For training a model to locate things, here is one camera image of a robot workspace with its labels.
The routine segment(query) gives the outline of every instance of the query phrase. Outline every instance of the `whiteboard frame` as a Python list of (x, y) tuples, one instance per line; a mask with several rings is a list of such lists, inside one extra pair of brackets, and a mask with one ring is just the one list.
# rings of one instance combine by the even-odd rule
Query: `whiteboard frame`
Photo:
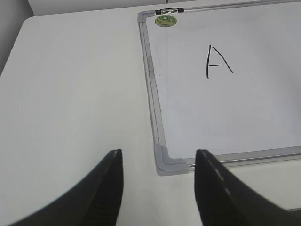
[[(222, 4), (195, 8), (185, 8), (184, 12), (209, 11), (226, 8), (239, 8), (248, 6), (301, 2), (301, 0), (263, 0), (242, 3)], [(157, 172), (161, 176), (176, 175), (188, 173), (194, 170), (195, 159), (172, 159), (168, 155), (168, 149), (165, 142), (165, 134), (161, 117), (158, 90), (156, 85), (155, 73), (151, 57), (151, 47), (149, 42), (146, 18), (158, 16), (158, 12), (177, 13), (178, 8), (160, 9), (144, 11), (138, 14), (138, 26), (140, 30), (141, 44), (143, 50), (143, 60), (146, 76), (147, 91), (149, 97), (150, 117), (152, 123), (152, 132), (154, 140), (154, 152)], [(301, 146), (279, 149), (270, 149), (254, 152), (223, 154), (215, 156), (226, 167), (240, 166), (248, 164), (258, 164), (264, 162), (286, 161), (301, 159)]]

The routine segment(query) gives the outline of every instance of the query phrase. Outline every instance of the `round sticker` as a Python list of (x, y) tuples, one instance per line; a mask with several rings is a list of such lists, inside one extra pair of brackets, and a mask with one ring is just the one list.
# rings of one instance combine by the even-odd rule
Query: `round sticker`
[(175, 23), (177, 23), (177, 19), (170, 15), (162, 15), (156, 19), (156, 25), (160, 27), (171, 27), (174, 26)]

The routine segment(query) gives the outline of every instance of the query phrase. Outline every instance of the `white table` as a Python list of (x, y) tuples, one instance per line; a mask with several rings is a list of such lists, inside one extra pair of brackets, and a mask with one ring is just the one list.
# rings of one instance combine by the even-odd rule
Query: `white table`
[[(118, 226), (201, 225), (193, 173), (156, 173), (137, 14), (203, 0), (32, 17), (0, 77), (0, 225), (81, 180), (112, 149), (124, 155)], [(301, 207), (301, 160), (230, 169), (285, 209)]]

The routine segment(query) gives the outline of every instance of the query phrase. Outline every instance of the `black marker writing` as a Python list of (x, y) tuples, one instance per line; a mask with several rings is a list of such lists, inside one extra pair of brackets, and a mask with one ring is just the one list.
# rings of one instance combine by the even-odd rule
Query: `black marker writing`
[[(221, 56), (221, 58), (223, 59), (223, 61), (225, 62), (225, 64), (227, 65), (228, 69), (234, 73), (232, 71), (232, 69), (230, 68), (229, 64), (227, 63), (226, 59), (222, 56), (222, 54), (215, 48), (212, 46), (212, 48)], [(207, 57), (207, 67), (206, 67), (206, 76), (207, 79), (209, 79), (209, 73), (208, 73), (208, 68), (209, 67), (216, 67), (216, 66), (221, 66), (221, 65), (209, 65), (209, 59), (210, 59), (210, 53), (211, 53), (211, 45), (209, 45), (209, 52), (208, 52), (208, 57)]]

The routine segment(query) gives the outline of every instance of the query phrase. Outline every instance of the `gray wall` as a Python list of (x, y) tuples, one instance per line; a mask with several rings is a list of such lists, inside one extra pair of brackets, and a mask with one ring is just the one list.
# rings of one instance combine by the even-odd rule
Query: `gray wall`
[(23, 21), (33, 16), (27, 0), (0, 0), (0, 74)]
[(28, 0), (35, 16), (163, 4), (166, 0)]

